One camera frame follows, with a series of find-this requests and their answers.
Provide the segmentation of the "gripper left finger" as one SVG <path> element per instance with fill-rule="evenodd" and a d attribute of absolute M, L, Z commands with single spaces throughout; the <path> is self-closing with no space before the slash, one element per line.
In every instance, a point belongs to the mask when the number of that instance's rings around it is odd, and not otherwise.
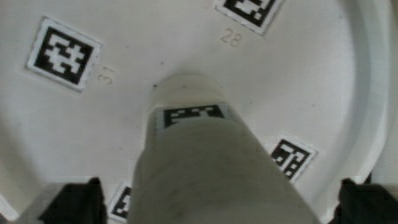
<path fill-rule="evenodd" d="M 45 188 L 15 224 L 107 224 L 102 181 L 56 183 Z"/>

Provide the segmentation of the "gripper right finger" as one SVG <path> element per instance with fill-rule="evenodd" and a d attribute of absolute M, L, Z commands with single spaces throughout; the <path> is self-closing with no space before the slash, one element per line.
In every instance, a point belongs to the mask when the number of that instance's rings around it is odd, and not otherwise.
<path fill-rule="evenodd" d="M 327 224 L 398 224 L 398 198 L 381 184 L 345 179 L 338 201 Z"/>

